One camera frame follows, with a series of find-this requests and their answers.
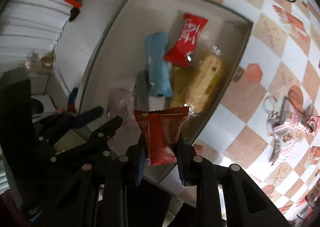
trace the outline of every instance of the blue object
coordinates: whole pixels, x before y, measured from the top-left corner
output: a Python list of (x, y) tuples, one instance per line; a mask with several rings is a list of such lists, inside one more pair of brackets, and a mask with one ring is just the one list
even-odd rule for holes
[(32, 223), (34, 223), (34, 222), (36, 221), (36, 219), (40, 216), (40, 214), (41, 214), (42, 212), (43, 212), (43, 210), (40, 211), (35, 217), (31, 218), (29, 221), (31, 221)]
[(76, 102), (78, 90), (79, 90), (79, 88), (77, 88), (77, 87), (73, 88), (73, 90), (71, 91), (69, 98), (68, 98), (68, 105), (74, 104)]
[(158, 32), (146, 37), (145, 45), (151, 83), (149, 96), (172, 97), (168, 63), (163, 60), (167, 44), (168, 34), (166, 32)]

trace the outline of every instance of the white wall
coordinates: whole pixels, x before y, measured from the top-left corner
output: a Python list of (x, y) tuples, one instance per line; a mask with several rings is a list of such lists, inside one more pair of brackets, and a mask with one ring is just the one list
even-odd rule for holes
[(78, 17), (63, 28), (54, 51), (56, 64), (70, 91), (79, 86), (103, 30), (122, 1), (82, 0), (83, 6)]

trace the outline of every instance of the food packaging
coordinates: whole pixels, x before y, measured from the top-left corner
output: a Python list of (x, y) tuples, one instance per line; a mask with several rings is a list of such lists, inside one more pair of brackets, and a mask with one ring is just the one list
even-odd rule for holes
[(268, 95), (262, 102), (263, 109), (268, 114), (266, 122), (268, 136), (274, 136), (273, 127), (280, 124), (281, 109), (288, 91), (288, 87), (281, 87), (273, 95)]
[(145, 39), (151, 84), (150, 96), (172, 96), (168, 63), (163, 60), (167, 44), (168, 34), (166, 32), (158, 32)]
[(175, 45), (164, 55), (163, 59), (173, 65), (192, 66), (192, 55), (198, 39), (198, 34), (207, 24), (208, 20), (203, 17), (185, 13), (184, 27)]
[(113, 119), (120, 116), (123, 125), (135, 125), (135, 78), (127, 78), (115, 81), (109, 85), (108, 113), (109, 118)]
[(310, 154), (309, 154), (308, 160), (306, 161), (306, 164), (317, 165), (319, 163), (319, 159), (320, 159), (320, 147), (312, 146), (310, 148)]
[(304, 116), (285, 98), (279, 122), (281, 124), (273, 128), (274, 132), (281, 131), (287, 127), (294, 127), (316, 136), (319, 131), (320, 116)]
[(192, 76), (186, 94), (186, 104), (193, 113), (201, 113), (208, 106), (210, 96), (223, 77), (223, 63), (220, 58), (204, 49), (203, 58)]
[(170, 107), (184, 106), (194, 69), (173, 67), (173, 96)]
[(275, 134), (273, 153), (270, 157), (272, 165), (291, 160), (294, 146), (295, 140), (293, 130), (285, 129)]
[(173, 98), (170, 107), (187, 105), (190, 114), (195, 115), (208, 106), (223, 78), (223, 63), (215, 55), (216, 51), (212, 50), (202, 50), (202, 59), (198, 65), (194, 64), (191, 68), (173, 67)]
[(152, 112), (134, 111), (146, 142), (148, 165), (176, 162), (173, 150), (188, 113), (188, 106)]
[(310, 192), (306, 195), (306, 201), (312, 208), (316, 208), (320, 201), (320, 180), (313, 186)]

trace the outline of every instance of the light blue snack package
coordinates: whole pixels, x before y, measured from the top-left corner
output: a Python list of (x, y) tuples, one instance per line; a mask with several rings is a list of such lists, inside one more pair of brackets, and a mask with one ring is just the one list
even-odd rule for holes
[(172, 97), (168, 63), (163, 60), (167, 44), (168, 34), (166, 32), (158, 32), (146, 37), (145, 45), (151, 84), (149, 96)]

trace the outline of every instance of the pink snack package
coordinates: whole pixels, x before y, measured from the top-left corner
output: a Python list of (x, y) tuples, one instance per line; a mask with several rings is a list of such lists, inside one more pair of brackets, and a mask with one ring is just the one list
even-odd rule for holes
[(135, 107), (135, 78), (123, 79), (109, 85), (108, 110), (113, 119), (120, 116), (124, 126), (136, 125), (134, 117)]
[(318, 134), (320, 116), (304, 116), (287, 98), (284, 99), (280, 117), (281, 125), (274, 127), (274, 132), (281, 131), (286, 127), (294, 127), (313, 136)]

